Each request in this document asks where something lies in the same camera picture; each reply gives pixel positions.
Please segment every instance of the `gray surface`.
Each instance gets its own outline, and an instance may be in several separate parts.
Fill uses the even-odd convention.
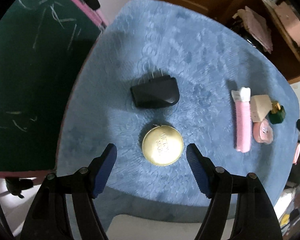
[[[165,109],[136,109],[129,88],[150,78],[150,70],[159,76],[159,68],[176,77],[180,101]],[[230,91],[242,86],[250,87],[252,95],[268,94],[287,112],[282,124],[272,126],[273,143],[252,139],[246,154],[234,149],[230,98]],[[58,174],[87,166],[114,143],[118,158],[105,192],[95,201],[105,228],[120,213],[201,222],[209,200],[199,192],[185,149],[166,167],[144,159],[140,140],[151,125],[171,124],[185,146],[195,143],[204,156],[230,173],[255,172],[274,204],[292,166],[298,116],[298,100],[290,85],[247,41],[183,7],[133,0],[101,35],[78,78],[62,131]]]

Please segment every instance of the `blue tablecloth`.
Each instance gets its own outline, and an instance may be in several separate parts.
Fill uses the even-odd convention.
[[[172,107],[135,108],[130,87],[151,71],[175,77],[180,101]],[[231,90],[250,87],[284,105],[273,125],[274,141],[252,139],[237,152]],[[170,124],[204,156],[232,174],[255,172],[273,204],[287,181],[297,142],[299,105],[275,66],[223,25],[180,6],[154,0],[127,3],[100,36],[69,101],[58,156],[58,175],[72,174],[99,156],[108,143],[118,158],[95,205],[103,226],[120,213],[147,219],[201,222],[210,200],[200,193],[186,160],[166,167],[142,155],[143,135],[153,124]],[[229,216],[235,211],[232,201]]]

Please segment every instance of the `pink folding comb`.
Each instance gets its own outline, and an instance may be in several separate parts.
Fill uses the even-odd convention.
[[[251,145],[251,113],[250,113],[250,88],[241,88],[239,91],[231,91],[235,103],[237,119],[237,145],[236,150],[246,153]]]

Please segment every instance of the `fuzzy blue fabric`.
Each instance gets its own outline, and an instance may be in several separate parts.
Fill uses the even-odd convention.
[[[137,109],[130,87],[146,82],[151,71],[159,76],[159,69],[177,79],[180,101],[164,109]],[[269,95],[287,113],[282,124],[272,125],[273,143],[259,144],[252,138],[245,154],[234,147],[230,95],[240,87],[250,87],[252,95]],[[232,174],[255,172],[275,204],[292,166],[298,117],[298,99],[288,82],[240,36],[186,8],[133,0],[100,36],[78,77],[64,120],[58,175],[88,166],[114,143],[118,158],[104,193],[95,200],[105,229],[122,213],[201,222],[210,200],[199,191],[186,146],[195,143],[204,156]],[[142,138],[153,124],[170,124],[183,136],[183,154],[170,166],[154,166],[142,155]]]

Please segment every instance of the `pink object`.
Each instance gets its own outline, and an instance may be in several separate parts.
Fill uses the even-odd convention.
[[[81,3],[79,0],[71,0],[76,6],[78,6],[92,22],[97,25],[101,26],[103,22],[103,14],[101,13],[100,10],[93,11],[88,5]]]
[[[250,151],[251,145],[251,114],[250,103],[235,101],[235,113],[237,117],[237,147],[239,152]]]
[[[297,164],[299,155],[300,155],[300,143],[297,143],[296,152],[295,152],[295,154],[294,154],[293,162],[292,162],[293,164]]]
[[[267,119],[253,124],[253,137],[258,143],[270,144],[273,141],[273,130]]]

